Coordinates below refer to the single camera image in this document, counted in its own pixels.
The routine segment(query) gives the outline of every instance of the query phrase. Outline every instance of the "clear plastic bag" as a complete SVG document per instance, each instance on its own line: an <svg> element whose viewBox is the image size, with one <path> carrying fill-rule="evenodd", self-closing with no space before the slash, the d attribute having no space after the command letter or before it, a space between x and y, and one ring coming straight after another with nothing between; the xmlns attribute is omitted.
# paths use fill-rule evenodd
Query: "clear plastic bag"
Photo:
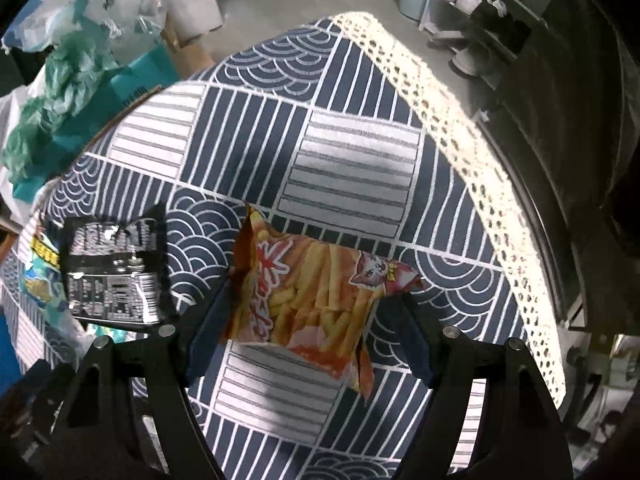
<svg viewBox="0 0 640 480"><path fill-rule="evenodd" d="M159 43L165 19L164 0L29 0L2 46L39 52L81 31L124 66Z"/></svg>
<svg viewBox="0 0 640 480"><path fill-rule="evenodd" d="M20 235L18 253L27 255L20 290L38 307L44 321L69 343L81 358L95 335L87 333L69 310L60 272L61 233L40 210Z"/></svg>
<svg viewBox="0 0 640 480"><path fill-rule="evenodd" d="M88 0L85 18L108 31L116 62L125 65L158 44L166 20L165 0Z"/></svg>

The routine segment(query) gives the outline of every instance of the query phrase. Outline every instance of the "cartoon cat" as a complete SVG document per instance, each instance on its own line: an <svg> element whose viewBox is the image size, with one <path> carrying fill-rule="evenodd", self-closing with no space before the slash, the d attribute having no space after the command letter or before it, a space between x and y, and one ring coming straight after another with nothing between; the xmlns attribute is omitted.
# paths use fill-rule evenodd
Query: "cartoon cat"
<svg viewBox="0 0 640 480"><path fill-rule="evenodd" d="M363 253L356 264L349 282L356 286L377 288L385 285L387 295L402 292L407 286L418 281L418 273L407 264L387 260L374 254Z"/></svg>

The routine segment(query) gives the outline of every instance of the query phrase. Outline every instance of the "barcode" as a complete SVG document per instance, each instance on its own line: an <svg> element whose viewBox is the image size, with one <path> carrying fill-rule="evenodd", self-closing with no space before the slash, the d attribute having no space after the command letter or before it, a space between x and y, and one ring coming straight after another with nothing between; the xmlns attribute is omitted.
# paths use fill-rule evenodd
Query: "barcode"
<svg viewBox="0 0 640 480"><path fill-rule="evenodd" d="M156 274L140 274L139 280L142 294L142 322L158 322L158 276Z"/></svg>

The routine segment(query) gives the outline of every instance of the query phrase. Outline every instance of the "metal screw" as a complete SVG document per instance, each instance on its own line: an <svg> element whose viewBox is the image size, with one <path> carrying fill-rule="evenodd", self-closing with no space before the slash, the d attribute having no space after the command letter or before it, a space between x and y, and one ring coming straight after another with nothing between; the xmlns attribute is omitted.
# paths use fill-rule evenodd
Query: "metal screw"
<svg viewBox="0 0 640 480"><path fill-rule="evenodd" d="M97 349L104 348L105 346L107 346L109 344L110 340L111 340L111 338L109 336L107 336L107 335L98 336L94 340L94 346Z"/></svg>
<svg viewBox="0 0 640 480"><path fill-rule="evenodd" d="M524 341L522 339L518 339L517 337L510 337L508 343L509 346L514 350L524 349Z"/></svg>
<svg viewBox="0 0 640 480"><path fill-rule="evenodd" d="M160 337L171 337L173 334L175 334L175 326L173 326L173 325L162 325L158 329L158 333L159 333Z"/></svg>
<svg viewBox="0 0 640 480"><path fill-rule="evenodd" d="M455 339L460 335L460 330L454 326L446 326L442 329L442 333L449 339Z"/></svg>

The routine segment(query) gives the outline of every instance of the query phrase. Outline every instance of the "blue snack bag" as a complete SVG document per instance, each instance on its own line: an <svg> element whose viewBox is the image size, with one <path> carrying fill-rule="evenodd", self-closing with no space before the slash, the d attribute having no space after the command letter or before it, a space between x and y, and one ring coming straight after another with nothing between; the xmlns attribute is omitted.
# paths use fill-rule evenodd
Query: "blue snack bag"
<svg viewBox="0 0 640 480"><path fill-rule="evenodd" d="M36 215L38 219L30 242L31 261L24 265L20 289L42 309L45 320L56 327L63 313L69 310L60 273L61 233L55 224L45 220L42 212Z"/></svg>

